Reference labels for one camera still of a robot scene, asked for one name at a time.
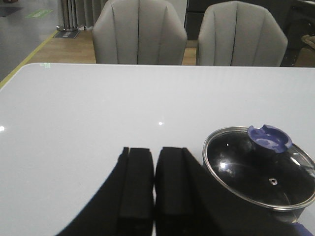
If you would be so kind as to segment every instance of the chair backrest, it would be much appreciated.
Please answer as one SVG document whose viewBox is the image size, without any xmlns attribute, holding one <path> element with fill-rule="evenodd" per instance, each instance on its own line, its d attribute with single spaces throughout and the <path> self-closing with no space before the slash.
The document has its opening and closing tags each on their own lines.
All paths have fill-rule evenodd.
<svg viewBox="0 0 315 236">
<path fill-rule="evenodd" d="M 197 43 L 197 65 L 280 66 L 287 38 L 271 13 L 229 1 L 207 8 Z"/>
<path fill-rule="evenodd" d="M 186 42 L 165 0 L 109 0 L 93 29 L 97 63 L 180 65 Z"/>
</svg>

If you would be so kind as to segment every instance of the green floor marking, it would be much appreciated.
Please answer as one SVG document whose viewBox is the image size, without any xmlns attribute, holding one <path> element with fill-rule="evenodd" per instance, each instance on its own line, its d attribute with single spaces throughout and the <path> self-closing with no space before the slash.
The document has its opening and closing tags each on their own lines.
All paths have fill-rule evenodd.
<svg viewBox="0 0 315 236">
<path fill-rule="evenodd" d="M 52 12 L 53 10 L 42 10 L 39 9 L 35 12 L 32 12 L 31 14 L 27 15 L 25 18 L 42 18 Z"/>
</svg>

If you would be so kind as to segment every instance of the table surface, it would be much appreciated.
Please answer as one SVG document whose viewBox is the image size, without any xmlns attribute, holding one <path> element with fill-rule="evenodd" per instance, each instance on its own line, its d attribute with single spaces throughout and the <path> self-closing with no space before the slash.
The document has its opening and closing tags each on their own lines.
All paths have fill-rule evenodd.
<svg viewBox="0 0 315 236">
<path fill-rule="evenodd" d="M 228 126 L 276 126 L 315 156 L 315 68 L 37 63 L 0 90 L 0 235 L 51 236 L 123 147 L 187 147 Z M 300 217 L 315 234 L 315 204 Z"/>
</svg>

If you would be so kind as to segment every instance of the black pot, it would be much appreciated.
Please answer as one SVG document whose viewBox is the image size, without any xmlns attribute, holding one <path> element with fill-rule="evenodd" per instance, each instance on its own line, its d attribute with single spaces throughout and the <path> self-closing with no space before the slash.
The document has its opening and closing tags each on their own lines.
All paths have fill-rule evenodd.
<svg viewBox="0 0 315 236">
<path fill-rule="evenodd" d="M 281 130 L 229 127 L 203 147 L 210 214 L 226 235 L 312 235 L 297 223 L 315 200 L 315 164 Z"/>
</svg>

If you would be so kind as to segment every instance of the pot lid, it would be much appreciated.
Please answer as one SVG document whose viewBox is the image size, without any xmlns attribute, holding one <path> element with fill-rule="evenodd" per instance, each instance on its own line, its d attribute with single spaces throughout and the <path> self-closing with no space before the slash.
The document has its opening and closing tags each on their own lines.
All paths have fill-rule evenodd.
<svg viewBox="0 0 315 236">
<path fill-rule="evenodd" d="M 264 125 L 211 134 L 205 164 L 225 188 L 251 203 L 286 211 L 315 200 L 315 165 L 283 131 Z"/>
</svg>

